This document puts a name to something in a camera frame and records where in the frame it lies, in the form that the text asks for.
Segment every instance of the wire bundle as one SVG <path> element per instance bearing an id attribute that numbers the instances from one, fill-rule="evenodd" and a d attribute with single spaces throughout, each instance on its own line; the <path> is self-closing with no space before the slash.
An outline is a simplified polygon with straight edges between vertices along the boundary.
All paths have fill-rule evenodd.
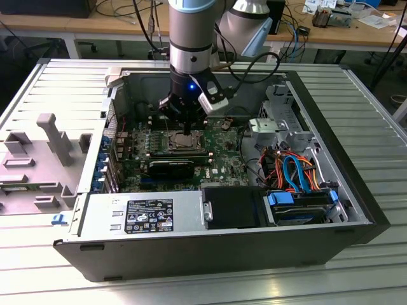
<path id="1" fill-rule="evenodd" d="M 288 44 L 287 49 L 284 52 L 281 52 L 281 54 L 282 54 L 281 60 L 284 60 L 285 62 L 287 62 L 287 59 L 289 59 L 289 62 L 291 62 L 294 58 L 301 57 L 300 58 L 300 61 L 301 61 L 303 58 L 304 52 L 305 52 L 305 45 L 308 41 L 308 37 L 303 35 L 304 42 L 300 47 L 298 47 L 298 42 L 300 40 L 300 38 L 298 36 L 298 27 L 299 27 L 298 21 L 297 21 L 297 19 L 295 19 L 293 17 L 293 13 L 291 12 L 288 5 L 286 5 L 286 8 L 289 12 L 289 15 L 283 14 L 283 16 L 288 17 L 289 19 L 283 18 L 281 22 L 283 24 L 287 24 L 289 29 L 292 30 L 292 33 L 291 32 L 290 33 L 293 35 L 293 38 L 291 39 L 290 43 Z M 291 53 L 288 53 L 292 43 L 294 43 L 294 48 L 291 51 Z"/>
<path id="2" fill-rule="evenodd" d="M 315 165 L 309 162 L 306 157 L 300 156 L 292 151 L 278 151 L 274 153 L 265 150 L 258 160 L 258 165 L 261 166 L 266 161 L 266 157 L 272 159 L 275 165 L 275 169 L 268 173 L 265 179 L 261 180 L 261 183 L 264 184 L 266 188 L 299 193 L 300 188 L 293 182 L 294 176 L 298 176 L 301 189 L 304 192 L 310 193 L 311 191 L 321 189 L 317 182 Z M 296 170 L 291 177 L 288 173 L 289 163 L 296 165 Z"/>

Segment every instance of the power supply label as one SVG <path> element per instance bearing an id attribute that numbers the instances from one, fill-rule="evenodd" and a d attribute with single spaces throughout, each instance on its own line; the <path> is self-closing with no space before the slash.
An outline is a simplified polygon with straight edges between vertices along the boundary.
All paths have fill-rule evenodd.
<path id="1" fill-rule="evenodd" d="M 127 202 L 125 232 L 154 233 L 174 230 L 172 199 Z"/>

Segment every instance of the connector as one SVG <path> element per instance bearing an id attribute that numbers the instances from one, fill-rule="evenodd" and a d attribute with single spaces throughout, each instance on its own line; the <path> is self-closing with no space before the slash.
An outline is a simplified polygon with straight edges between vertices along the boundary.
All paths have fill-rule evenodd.
<path id="1" fill-rule="evenodd" d="M 336 203 L 339 202 L 338 194 L 337 194 L 335 191 L 330 191 L 330 192 L 329 192 L 329 195 L 330 195 L 330 197 L 331 197 L 333 203 L 336 204 Z"/>
<path id="2" fill-rule="evenodd" d="M 152 34 L 155 31 L 155 21 L 154 17 L 150 15 L 150 18 L 148 18 L 148 34 Z"/>

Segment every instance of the blue latch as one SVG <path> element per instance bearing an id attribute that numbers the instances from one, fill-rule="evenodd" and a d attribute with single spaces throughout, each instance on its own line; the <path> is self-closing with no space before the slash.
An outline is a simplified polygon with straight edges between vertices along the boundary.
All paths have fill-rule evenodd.
<path id="1" fill-rule="evenodd" d="M 338 194 L 335 191 L 330 191 L 329 195 L 330 195 L 333 203 L 335 203 L 335 204 L 338 203 L 339 197 L 338 197 Z"/>
<path id="2" fill-rule="evenodd" d="M 106 160 L 106 158 L 107 158 L 107 154 L 104 153 L 104 152 L 100 152 L 100 153 L 97 154 L 97 160 L 98 161 L 104 161 L 104 160 Z"/>
<path id="3" fill-rule="evenodd" d="M 64 224 L 68 224 L 68 222 L 66 221 L 66 216 L 64 214 L 59 213 L 59 214 L 53 216 L 51 224 L 52 225 L 56 225 L 56 224 L 64 225 Z"/>
<path id="4" fill-rule="evenodd" d="M 93 173 L 93 179 L 97 180 L 103 177 L 103 174 L 101 172 L 94 172 Z"/>
<path id="5" fill-rule="evenodd" d="M 92 183 L 90 184 L 90 187 L 96 191 L 98 189 L 101 189 L 102 187 L 102 183 L 100 181 L 92 181 Z"/>
<path id="6" fill-rule="evenodd" d="M 293 196 L 288 192 L 271 193 L 267 196 L 270 205 L 293 205 Z"/>

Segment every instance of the desk leg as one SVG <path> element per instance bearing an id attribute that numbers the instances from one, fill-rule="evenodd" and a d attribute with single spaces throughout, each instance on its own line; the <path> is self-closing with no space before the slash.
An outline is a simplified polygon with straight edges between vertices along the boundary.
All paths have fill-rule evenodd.
<path id="1" fill-rule="evenodd" d="M 117 55 L 119 57 L 125 56 L 125 54 L 123 53 L 123 46 L 121 45 L 120 40 L 116 40 L 116 48 L 117 48 Z"/>
<path id="2" fill-rule="evenodd" d="M 270 43 L 270 49 L 268 49 L 269 52 L 274 52 L 278 56 L 280 56 L 280 50 L 284 47 L 284 41 L 272 41 Z M 275 62 L 275 57 L 272 55 L 267 56 L 266 62 Z"/>
<path id="3" fill-rule="evenodd" d="M 407 98 L 393 114 L 393 119 L 400 123 L 407 116 Z"/>
<path id="4" fill-rule="evenodd" d="M 0 51 L 5 52 L 8 50 L 5 42 L 7 36 L 0 36 Z"/>
<path id="5" fill-rule="evenodd" d="M 67 34 L 62 37 L 65 41 L 66 48 L 68 49 L 68 54 L 70 59 L 81 59 L 81 52 L 79 50 L 78 43 L 75 40 L 74 34 Z"/>

